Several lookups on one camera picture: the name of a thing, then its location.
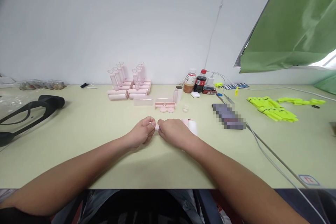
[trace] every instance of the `cable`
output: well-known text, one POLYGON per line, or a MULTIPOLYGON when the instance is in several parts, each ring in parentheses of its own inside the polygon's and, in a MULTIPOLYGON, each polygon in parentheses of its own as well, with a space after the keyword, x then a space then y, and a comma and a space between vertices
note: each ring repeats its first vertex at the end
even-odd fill
POLYGON ((308 204, 314 209, 314 211, 317 213, 317 215, 320 217, 320 219, 322 220, 322 222, 324 224, 327 224, 326 221, 324 220, 324 218, 321 216, 321 214, 317 211, 317 209, 313 206, 313 204, 309 201, 309 199, 307 199, 307 197, 303 194, 303 192, 294 184, 293 181, 291 181, 291 179, 289 177, 287 177, 287 175, 280 169, 279 166, 277 166, 276 163, 274 163, 274 161, 267 155, 267 153, 262 149, 262 147, 260 146, 260 143, 258 141, 258 138, 255 134, 255 132, 253 131, 253 129, 251 128, 251 126, 246 122, 246 126, 248 127, 248 129, 252 132, 255 140, 257 141, 257 144, 259 146, 259 149, 262 151, 262 153, 266 156, 266 158, 274 165, 274 167, 299 191, 299 193, 304 197, 304 199, 308 202, 308 204))
MULTIPOLYGON (((302 197, 308 202, 308 204, 313 208, 313 210, 317 213, 317 215, 320 217, 320 219, 322 220, 322 222, 324 224, 327 224, 326 221, 324 220, 324 218, 322 217, 322 215, 317 211, 317 209, 313 206, 313 204, 309 201, 309 199, 303 194, 303 192, 294 184, 294 182, 281 170, 281 168, 279 166, 277 166, 277 164, 267 155, 267 153, 262 149, 259 141, 261 141, 266 148, 293 174, 293 172, 289 169, 289 167, 287 165, 284 164, 284 162, 266 145, 266 143, 264 141, 261 140, 260 137, 257 137, 256 133, 254 132, 254 130, 251 128, 251 126, 246 122, 246 126, 247 128, 252 132, 255 140, 257 141, 258 147, 261 150, 261 152, 265 155, 265 157, 268 159, 268 161, 270 161, 272 163, 272 165, 280 172, 280 174, 282 176, 284 176, 285 179, 287 179, 294 187, 296 190, 298 190, 298 192, 302 195, 302 197)), ((294 175, 296 179, 298 179, 299 182, 301 182, 301 180, 296 176, 296 174, 294 175)))
POLYGON ((210 73, 212 73, 212 75, 210 76, 210 78, 213 78, 213 77, 214 77, 214 74, 217 74, 217 75, 219 75, 220 77, 223 78, 224 86, 226 85, 226 81, 225 81, 224 77, 223 77, 221 74, 219 74, 219 73, 217 73, 217 72, 210 72, 210 73))
MULTIPOLYGON (((225 77, 229 82, 232 83, 232 85, 234 86, 237 86, 236 84, 234 84, 228 77, 226 77, 225 75, 221 74, 221 73, 218 73, 219 75, 225 77)), ((293 88, 293 87, 273 87, 273 88, 269 88, 269 89, 251 89, 251 88, 247 88, 247 87, 239 87, 239 88, 242 88, 242 89, 248 89, 248 90, 253 90, 253 91, 261 91, 261 90, 271 90, 271 89, 282 89, 282 88, 287 88, 287 89, 292 89, 292 90, 296 90, 296 91, 301 91, 301 92, 304 92, 304 93, 309 93, 309 94, 312 94, 312 95, 316 95, 316 96, 319 96, 319 97, 322 97, 324 99, 327 99, 327 100, 332 100, 334 102, 336 102, 336 99, 333 99, 333 98, 329 98, 329 97, 326 97, 326 96, 323 96, 323 95, 320 95, 320 94, 316 94, 316 93, 313 93, 313 92, 309 92, 309 91, 304 91, 304 90, 301 90, 301 89, 296 89, 296 88, 293 88)))
POLYGON ((211 36, 210 36, 210 41, 209 41, 209 46, 208 46, 208 53, 206 54, 204 68, 206 68, 206 65, 207 65, 207 62, 208 62, 208 57, 209 57, 210 48, 211 48, 211 42, 212 42, 212 36, 214 35, 215 29, 216 29, 216 26, 217 26, 217 21, 218 21, 219 14, 220 14, 222 6, 223 6, 223 2, 224 2, 224 0, 221 0, 221 3, 220 3, 219 8, 218 8, 215 25, 213 26, 212 33, 211 33, 211 36))

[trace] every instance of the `white cable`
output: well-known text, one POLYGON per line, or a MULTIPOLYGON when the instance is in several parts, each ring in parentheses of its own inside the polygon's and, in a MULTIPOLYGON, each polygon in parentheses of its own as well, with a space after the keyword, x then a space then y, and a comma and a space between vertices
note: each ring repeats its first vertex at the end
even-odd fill
POLYGON ((213 77, 214 77, 214 74, 217 74, 217 75, 219 75, 220 77, 223 78, 224 86, 226 85, 226 81, 225 81, 224 77, 223 77, 221 74, 219 74, 219 73, 217 73, 217 72, 210 72, 210 73, 213 73, 213 75, 211 75, 210 78, 213 78, 213 77))
POLYGON ((291 181, 291 179, 289 177, 287 177, 287 175, 280 169, 279 166, 277 166, 276 163, 274 163, 274 161, 267 155, 267 153, 262 149, 262 147, 260 146, 259 140, 256 136, 256 134, 254 133, 253 129, 251 128, 251 126, 246 122, 246 125, 249 126, 255 140, 257 141, 257 144, 259 146, 259 149, 262 151, 262 153, 266 156, 266 158, 274 165, 274 167, 299 191, 299 193, 304 197, 304 199, 308 202, 308 204, 314 209, 314 211, 317 213, 317 215, 320 217, 320 219, 322 220, 322 222, 324 224, 327 224, 326 221, 323 219, 323 217, 321 216, 321 214, 317 211, 317 209, 313 206, 313 204, 309 201, 309 199, 307 199, 307 197, 302 193, 302 191, 294 184, 293 181, 291 181))
POLYGON ((207 65, 207 62, 208 62, 208 57, 209 57, 210 48, 211 48, 211 42, 212 42, 212 36, 214 35, 215 29, 216 29, 216 26, 217 26, 217 21, 218 21, 219 14, 220 14, 221 9, 222 9, 222 6, 223 6, 223 2, 224 2, 224 0, 221 0, 221 3, 220 3, 219 8, 218 8, 218 12, 217 12, 217 17, 216 17, 215 25, 213 26, 212 33, 211 33, 211 36, 210 36, 209 47, 208 47, 208 53, 206 54, 204 68, 206 68, 206 65, 207 65))
MULTIPOLYGON (((232 83, 232 85, 234 86, 237 86, 236 84, 234 84, 228 77, 226 77, 225 75, 221 74, 221 73, 218 73, 219 75, 222 75, 223 77, 225 77, 229 82, 232 83)), ((312 95, 316 95, 316 96, 319 96, 319 97, 322 97, 324 99, 327 99, 327 100, 332 100, 332 101, 335 101, 336 102, 336 99, 333 99, 333 98, 329 98, 329 97, 326 97, 326 96, 323 96, 323 95, 320 95, 320 94, 316 94, 316 93, 313 93, 313 92, 308 92, 308 91, 304 91, 304 90, 301 90, 301 89, 295 89, 293 87, 273 87, 273 88, 269 88, 269 89, 251 89, 251 88, 247 88, 247 87, 239 87, 239 88, 242 88, 242 89, 248 89, 248 90, 254 90, 254 91, 261 91, 261 90, 271 90, 271 89, 282 89, 282 88, 287 88, 287 89, 292 89, 292 90, 296 90, 296 91, 300 91, 300 92, 304 92, 304 93, 309 93, 309 94, 312 94, 312 95)))

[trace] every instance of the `black object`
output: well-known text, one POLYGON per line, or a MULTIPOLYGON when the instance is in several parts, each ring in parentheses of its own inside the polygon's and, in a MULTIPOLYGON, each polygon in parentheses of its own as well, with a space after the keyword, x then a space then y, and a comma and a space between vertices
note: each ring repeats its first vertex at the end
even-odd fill
POLYGON ((88 86, 89 84, 87 84, 87 83, 84 83, 82 86, 81 86, 81 88, 85 88, 86 86, 88 86))
POLYGON ((26 130, 34 127, 35 125, 39 124, 43 120, 47 119, 49 116, 51 116, 57 109, 61 109, 65 104, 65 100, 63 97, 59 96, 50 96, 50 95, 41 95, 37 101, 31 101, 28 104, 24 105, 23 107, 19 108, 12 114, 6 116, 5 118, 2 118, 0 120, 0 126, 1 125, 11 125, 11 124, 18 124, 22 123, 23 121, 27 120, 30 116, 30 110, 37 108, 37 107, 45 107, 45 112, 43 116, 36 121, 32 122, 31 124, 27 125, 26 127, 23 127, 22 129, 11 133, 11 132, 0 132, 0 147, 5 146, 9 144, 15 136, 25 132, 26 130), (7 121, 9 118, 12 118, 13 116, 16 116, 22 112, 28 111, 27 116, 19 121, 14 122, 10 124, 3 124, 3 122, 7 121))
POLYGON ((194 86, 194 92, 201 93, 207 79, 206 70, 202 69, 201 74, 196 77, 196 82, 194 86))

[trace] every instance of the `green cloth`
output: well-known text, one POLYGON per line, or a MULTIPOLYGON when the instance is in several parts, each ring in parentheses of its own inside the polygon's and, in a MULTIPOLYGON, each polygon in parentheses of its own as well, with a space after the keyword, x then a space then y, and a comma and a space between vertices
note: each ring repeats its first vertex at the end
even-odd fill
POLYGON ((336 75, 317 83, 314 87, 336 95, 336 75))
POLYGON ((310 65, 336 49, 336 0, 269 0, 241 55, 241 73, 310 65))

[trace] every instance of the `plastic bottle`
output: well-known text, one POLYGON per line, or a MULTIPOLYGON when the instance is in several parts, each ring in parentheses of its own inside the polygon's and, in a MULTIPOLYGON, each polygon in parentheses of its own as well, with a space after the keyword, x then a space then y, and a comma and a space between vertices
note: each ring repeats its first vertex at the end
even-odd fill
POLYGON ((202 92, 206 79, 207 79, 207 76, 205 75, 206 72, 207 71, 205 69, 202 69, 201 74, 197 76, 196 83, 194 86, 194 92, 197 92, 197 93, 202 92))
POLYGON ((183 91, 185 93, 191 93, 193 91, 196 81, 196 68, 190 68, 189 73, 185 77, 183 91))
POLYGON ((177 103, 177 96, 178 96, 178 90, 177 90, 177 88, 175 88, 175 90, 174 90, 174 94, 173 94, 173 102, 175 102, 175 103, 177 103))

